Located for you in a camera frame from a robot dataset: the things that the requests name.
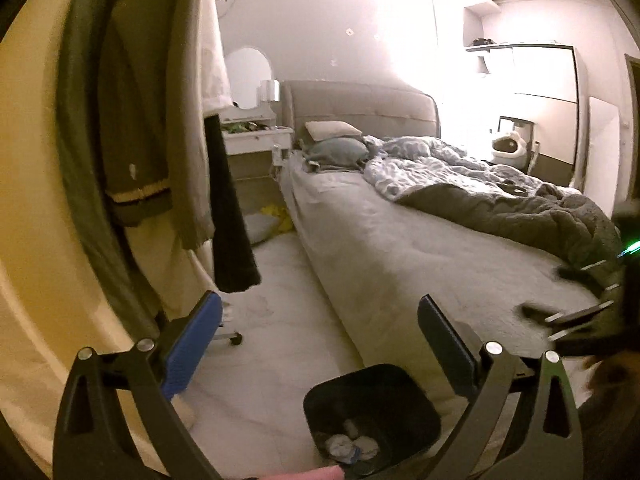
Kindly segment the black plastic trash bin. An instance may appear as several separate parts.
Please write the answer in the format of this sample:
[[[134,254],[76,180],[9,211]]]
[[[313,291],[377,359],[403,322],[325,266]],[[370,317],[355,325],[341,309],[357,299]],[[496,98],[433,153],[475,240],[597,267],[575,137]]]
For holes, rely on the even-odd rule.
[[[346,419],[378,441],[381,451],[373,460],[338,463],[349,479],[372,479],[425,453],[442,431],[442,420],[422,388],[392,364],[368,366],[314,386],[304,397],[303,410],[314,445],[328,460],[324,440],[341,432]]]

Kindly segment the trash pieces in bin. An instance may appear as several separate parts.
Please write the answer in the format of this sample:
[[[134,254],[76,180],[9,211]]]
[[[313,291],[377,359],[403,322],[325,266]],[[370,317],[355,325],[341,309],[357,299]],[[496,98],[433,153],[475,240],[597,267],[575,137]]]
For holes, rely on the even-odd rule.
[[[364,434],[351,419],[343,422],[341,432],[324,440],[323,448],[329,458],[348,466],[373,460],[381,451],[378,441]]]

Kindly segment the dark grey fleece blanket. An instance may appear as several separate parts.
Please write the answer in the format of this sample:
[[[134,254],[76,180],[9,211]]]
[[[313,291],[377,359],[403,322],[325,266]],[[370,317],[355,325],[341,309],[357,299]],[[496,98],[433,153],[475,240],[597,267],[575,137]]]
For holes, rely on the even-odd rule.
[[[623,249],[618,229],[593,200],[547,183],[532,196],[472,193],[442,183],[413,191],[399,203],[543,250],[576,269],[613,259]]]

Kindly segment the yellow curtain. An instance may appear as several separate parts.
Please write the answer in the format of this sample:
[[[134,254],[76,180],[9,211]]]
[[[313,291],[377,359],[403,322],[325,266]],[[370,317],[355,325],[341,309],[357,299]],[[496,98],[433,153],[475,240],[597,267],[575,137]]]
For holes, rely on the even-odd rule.
[[[26,0],[1,43],[1,411],[52,474],[54,430],[80,349],[113,353],[157,334],[124,325],[81,246],[58,161],[58,84],[89,87],[88,23],[104,0]]]

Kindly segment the black bedside chair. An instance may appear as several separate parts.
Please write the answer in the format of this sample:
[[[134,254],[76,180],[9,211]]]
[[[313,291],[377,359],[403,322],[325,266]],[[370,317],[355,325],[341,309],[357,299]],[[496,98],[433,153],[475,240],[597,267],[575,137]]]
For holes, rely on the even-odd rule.
[[[540,153],[534,129],[535,124],[528,120],[501,116],[497,136],[491,144],[494,162],[532,174]]]

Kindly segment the black hanging garment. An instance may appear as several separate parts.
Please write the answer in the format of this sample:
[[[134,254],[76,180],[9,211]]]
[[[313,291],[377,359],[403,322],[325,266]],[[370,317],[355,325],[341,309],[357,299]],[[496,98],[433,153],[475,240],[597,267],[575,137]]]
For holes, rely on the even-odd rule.
[[[208,157],[209,203],[214,224],[214,282],[226,294],[246,292],[262,277],[255,262],[236,196],[218,115],[204,119]]]

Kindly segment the patterned grey white duvet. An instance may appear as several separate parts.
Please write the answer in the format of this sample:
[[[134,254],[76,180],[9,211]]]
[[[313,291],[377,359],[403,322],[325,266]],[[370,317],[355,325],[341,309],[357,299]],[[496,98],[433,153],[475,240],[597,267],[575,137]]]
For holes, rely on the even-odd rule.
[[[491,165],[434,136],[365,136],[369,160],[363,177],[386,200],[401,198],[434,185],[449,184],[469,194],[530,197],[541,192],[564,198],[566,188],[524,174],[508,165]]]

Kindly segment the grey cushioned stool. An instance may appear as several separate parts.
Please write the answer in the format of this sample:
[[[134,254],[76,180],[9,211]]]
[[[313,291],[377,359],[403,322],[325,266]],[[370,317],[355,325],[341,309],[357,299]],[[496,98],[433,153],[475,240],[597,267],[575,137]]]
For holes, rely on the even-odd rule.
[[[270,214],[248,214],[244,217],[246,234],[252,246],[269,240],[277,232],[280,220]]]

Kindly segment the grey-blue pillow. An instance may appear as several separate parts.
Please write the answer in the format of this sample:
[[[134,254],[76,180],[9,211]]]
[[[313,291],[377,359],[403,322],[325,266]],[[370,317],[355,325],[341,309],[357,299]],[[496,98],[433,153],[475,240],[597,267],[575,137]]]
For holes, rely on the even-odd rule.
[[[303,151],[309,171],[363,170],[370,159],[366,144],[356,138],[326,139]]]

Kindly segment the grey upholstered headboard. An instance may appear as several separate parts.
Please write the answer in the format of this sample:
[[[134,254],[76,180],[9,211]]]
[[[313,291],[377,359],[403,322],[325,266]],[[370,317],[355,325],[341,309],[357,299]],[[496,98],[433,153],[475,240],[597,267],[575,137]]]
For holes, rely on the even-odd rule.
[[[289,80],[280,90],[282,122],[294,130],[294,142],[309,145],[308,122],[347,122],[378,138],[442,135],[438,108],[427,94],[356,82]]]

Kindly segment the beige pillow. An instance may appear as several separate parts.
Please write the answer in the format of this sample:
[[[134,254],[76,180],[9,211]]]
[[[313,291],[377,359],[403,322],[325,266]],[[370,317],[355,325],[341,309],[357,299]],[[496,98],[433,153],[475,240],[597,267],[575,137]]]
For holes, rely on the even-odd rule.
[[[358,138],[362,131],[348,122],[340,120],[322,120],[322,122],[306,122],[305,127],[314,142],[334,138]]]

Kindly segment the white dressing table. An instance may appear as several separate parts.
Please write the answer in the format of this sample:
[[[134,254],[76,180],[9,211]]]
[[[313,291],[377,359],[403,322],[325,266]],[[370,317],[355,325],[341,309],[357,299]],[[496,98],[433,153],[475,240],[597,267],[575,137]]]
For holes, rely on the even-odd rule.
[[[235,191],[246,214],[284,204],[279,180],[269,174],[273,145],[282,148],[283,162],[293,146],[293,129],[282,125],[279,112],[278,103],[262,103],[252,110],[228,108],[220,115]]]

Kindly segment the olive green hanging coat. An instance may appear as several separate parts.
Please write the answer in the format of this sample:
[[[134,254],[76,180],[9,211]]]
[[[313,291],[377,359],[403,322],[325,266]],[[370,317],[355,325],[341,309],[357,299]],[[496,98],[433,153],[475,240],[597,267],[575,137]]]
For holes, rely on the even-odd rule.
[[[116,318],[157,331],[160,303],[125,231],[168,214],[185,248],[213,236],[202,97],[202,0],[72,0],[64,22],[58,154],[80,244]]]

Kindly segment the white hanging shirt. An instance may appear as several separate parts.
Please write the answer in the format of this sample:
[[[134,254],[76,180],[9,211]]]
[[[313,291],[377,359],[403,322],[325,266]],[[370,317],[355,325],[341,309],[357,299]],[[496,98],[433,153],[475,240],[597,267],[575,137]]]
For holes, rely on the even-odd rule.
[[[201,0],[198,33],[200,34],[201,102],[203,115],[207,118],[218,115],[232,105],[216,0]]]

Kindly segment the oval vanity mirror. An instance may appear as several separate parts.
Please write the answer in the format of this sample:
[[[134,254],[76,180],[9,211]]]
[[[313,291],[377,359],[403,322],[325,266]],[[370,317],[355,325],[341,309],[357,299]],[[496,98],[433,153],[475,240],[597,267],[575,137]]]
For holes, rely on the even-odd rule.
[[[240,47],[226,55],[232,101],[240,110],[252,110],[267,101],[272,67],[264,52]]]

